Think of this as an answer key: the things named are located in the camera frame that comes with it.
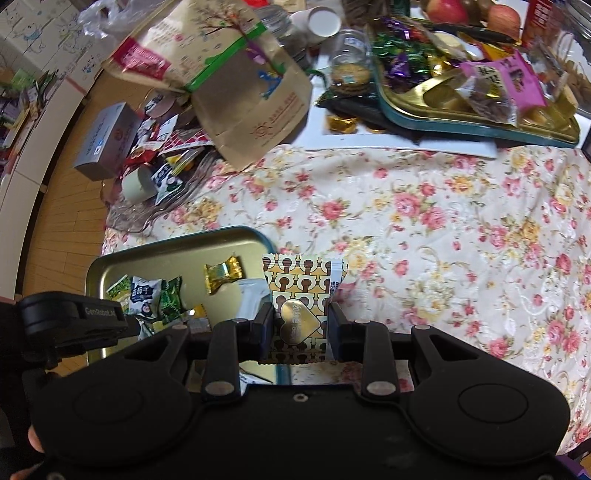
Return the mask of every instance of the white cup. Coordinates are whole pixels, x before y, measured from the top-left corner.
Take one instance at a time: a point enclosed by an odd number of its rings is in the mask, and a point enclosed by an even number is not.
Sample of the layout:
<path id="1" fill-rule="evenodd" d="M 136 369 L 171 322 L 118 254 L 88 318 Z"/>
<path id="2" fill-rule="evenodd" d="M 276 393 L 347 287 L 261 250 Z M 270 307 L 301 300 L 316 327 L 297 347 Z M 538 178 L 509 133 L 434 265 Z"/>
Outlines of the white cup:
<path id="1" fill-rule="evenodd" d="M 152 172 L 146 165 L 140 165 L 121 180 L 121 193 L 125 200 L 136 205 L 152 198 L 158 189 L 152 181 Z"/>
<path id="2" fill-rule="evenodd" d="M 291 23 L 306 34 L 308 45 L 318 45 L 335 35 L 341 26 L 340 17 L 329 7 L 314 7 L 291 14 Z"/>

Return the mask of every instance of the gold tray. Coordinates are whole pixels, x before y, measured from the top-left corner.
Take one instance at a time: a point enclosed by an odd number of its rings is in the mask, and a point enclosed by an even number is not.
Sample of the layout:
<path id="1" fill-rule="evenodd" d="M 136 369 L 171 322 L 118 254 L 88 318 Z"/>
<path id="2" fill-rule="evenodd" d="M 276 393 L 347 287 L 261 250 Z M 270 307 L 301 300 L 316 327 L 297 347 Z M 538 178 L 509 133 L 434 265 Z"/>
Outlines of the gold tray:
<path id="1" fill-rule="evenodd" d="M 244 278 L 265 278 L 261 259 L 272 252 L 274 248 L 267 237 L 246 226 L 179 236 L 97 258 L 86 274 L 86 295 L 106 298 L 107 289 L 124 275 L 166 280 L 182 275 L 181 300 L 184 306 L 190 309 L 203 303 L 213 326 L 235 317 L 242 295 L 236 283 L 226 283 L 214 295 L 209 295 L 205 290 L 203 266 L 218 264 L 236 255 Z M 126 338 L 114 347 L 90 351 L 87 353 L 88 363 L 136 341 L 136 338 Z M 277 380 L 275 365 L 243 362 L 241 367 L 271 381 Z"/>
<path id="2" fill-rule="evenodd" d="M 368 23 L 370 42 L 373 43 L 378 33 L 387 30 L 379 18 Z M 579 124 L 574 118 L 576 107 L 565 95 L 561 95 L 555 105 L 544 108 L 544 112 L 554 122 L 552 128 L 537 125 L 528 118 L 522 119 L 517 127 L 513 127 L 482 118 L 449 86 L 449 82 L 460 73 L 460 69 L 452 69 L 443 75 L 433 77 L 408 92 L 395 93 L 384 78 L 384 66 L 380 59 L 372 55 L 372 61 L 382 110 L 391 121 L 403 127 L 486 135 L 561 147 L 572 147 L 579 142 Z M 444 108 L 452 99 L 457 100 L 454 105 L 459 108 Z"/>

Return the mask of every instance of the gray box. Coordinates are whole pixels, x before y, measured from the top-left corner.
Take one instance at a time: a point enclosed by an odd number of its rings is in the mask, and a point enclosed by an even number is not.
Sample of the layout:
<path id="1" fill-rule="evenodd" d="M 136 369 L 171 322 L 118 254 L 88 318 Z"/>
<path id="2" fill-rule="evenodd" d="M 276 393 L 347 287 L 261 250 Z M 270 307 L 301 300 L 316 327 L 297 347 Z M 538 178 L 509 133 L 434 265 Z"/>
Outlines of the gray box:
<path id="1" fill-rule="evenodd" d="M 93 181 L 116 177 L 141 122 L 125 102 L 102 110 L 86 136 L 74 168 Z"/>

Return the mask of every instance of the human hand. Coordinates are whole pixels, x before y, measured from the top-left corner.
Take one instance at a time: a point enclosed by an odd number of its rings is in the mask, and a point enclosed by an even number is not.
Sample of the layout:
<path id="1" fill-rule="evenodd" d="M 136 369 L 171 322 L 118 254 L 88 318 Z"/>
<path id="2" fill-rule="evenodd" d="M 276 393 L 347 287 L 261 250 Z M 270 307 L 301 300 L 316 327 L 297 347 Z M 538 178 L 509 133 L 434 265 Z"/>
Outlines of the human hand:
<path id="1" fill-rule="evenodd" d="M 33 428 L 33 426 L 31 425 L 29 427 L 29 432 L 28 432 L 28 437 L 29 437 L 29 443 L 31 444 L 31 446 L 38 452 L 43 453 L 43 447 L 41 446 L 41 442 L 39 441 L 39 437 L 37 436 L 37 434 L 35 433 L 35 429 Z M 35 468 L 37 468 L 39 465 L 41 465 L 40 463 L 33 465 L 30 468 L 25 468 L 24 470 L 20 470 L 16 473 L 13 473 L 10 476 L 10 480 L 24 480 L 25 478 L 27 478 Z"/>

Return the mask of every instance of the floral tablecloth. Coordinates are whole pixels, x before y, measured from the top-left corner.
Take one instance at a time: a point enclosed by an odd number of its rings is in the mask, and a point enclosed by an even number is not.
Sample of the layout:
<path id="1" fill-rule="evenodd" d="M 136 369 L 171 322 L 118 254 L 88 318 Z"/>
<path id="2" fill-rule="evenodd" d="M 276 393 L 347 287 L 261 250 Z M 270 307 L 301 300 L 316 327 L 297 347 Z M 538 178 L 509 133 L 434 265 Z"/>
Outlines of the floral tablecloth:
<path id="1" fill-rule="evenodd" d="M 282 146 L 241 173 L 220 161 L 150 231 L 108 229 L 103 253 L 248 225 L 279 252 L 345 255 L 337 294 L 348 318 L 397 332 L 428 323 L 556 385 L 571 408 L 564 453 L 591 436 L 589 192 L 575 150 L 518 147 L 483 160 Z M 351 365 L 318 368 L 295 379 L 359 378 Z"/>

